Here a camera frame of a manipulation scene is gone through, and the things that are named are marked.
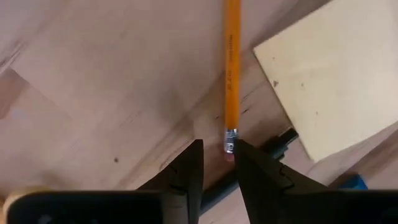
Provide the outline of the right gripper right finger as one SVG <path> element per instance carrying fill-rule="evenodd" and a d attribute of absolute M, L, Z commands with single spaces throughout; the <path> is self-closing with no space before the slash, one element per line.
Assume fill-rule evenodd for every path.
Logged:
<path fill-rule="evenodd" d="M 326 223 L 326 187 L 243 140 L 234 161 L 250 224 Z"/>

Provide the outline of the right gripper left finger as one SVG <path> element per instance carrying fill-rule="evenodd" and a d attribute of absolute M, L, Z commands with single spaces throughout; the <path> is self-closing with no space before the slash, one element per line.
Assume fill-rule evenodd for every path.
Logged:
<path fill-rule="evenodd" d="M 198 224 L 204 178 L 204 150 L 194 140 L 166 168 L 139 190 L 153 193 L 159 207 L 146 224 Z"/>

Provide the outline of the black pen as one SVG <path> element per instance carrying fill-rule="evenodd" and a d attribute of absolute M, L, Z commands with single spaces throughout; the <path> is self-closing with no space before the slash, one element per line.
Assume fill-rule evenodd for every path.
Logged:
<path fill-rule="evenodd" d="M 294 128 L 289 128 L 279 136 L 273 136 L 268 139 L 259 149 L 280 161 L 284 158 L 285 152 L 289 149 L 289 144 L 298 137 L 299 135 L 296 130 Z M 200 216 L 221 202 L 238 187 L 238 179 L 234 169 L 232 169 L 203 191 Z"/>

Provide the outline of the orange wooden pencil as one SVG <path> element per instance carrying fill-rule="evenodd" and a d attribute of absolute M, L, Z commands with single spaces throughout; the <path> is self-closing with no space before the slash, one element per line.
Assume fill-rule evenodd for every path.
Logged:
<path fill-rule="evenodd" d="M 241 0 L 224 0 L 225 49 L 225 135 L 224 153 L 234 159 L 234 142 L 239 128 L 239 74 L 241 50 Z"/>

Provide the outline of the yellow sticky note pad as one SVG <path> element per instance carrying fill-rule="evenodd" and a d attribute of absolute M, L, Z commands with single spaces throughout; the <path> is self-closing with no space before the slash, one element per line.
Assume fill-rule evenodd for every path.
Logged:
<path fill-rule="evenodd" d="M 314 161 L 398 122 L 398 0 L 331 0 L 254 53 Z"/>

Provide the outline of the blue eraser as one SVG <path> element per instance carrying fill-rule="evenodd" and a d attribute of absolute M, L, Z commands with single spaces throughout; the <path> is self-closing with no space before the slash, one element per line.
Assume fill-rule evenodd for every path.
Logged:
<path fill-rule="evenodd" d="M 338 189 L 368 190 L 363 177 L 359 174 L 344 175 L 337 183 Z"/>

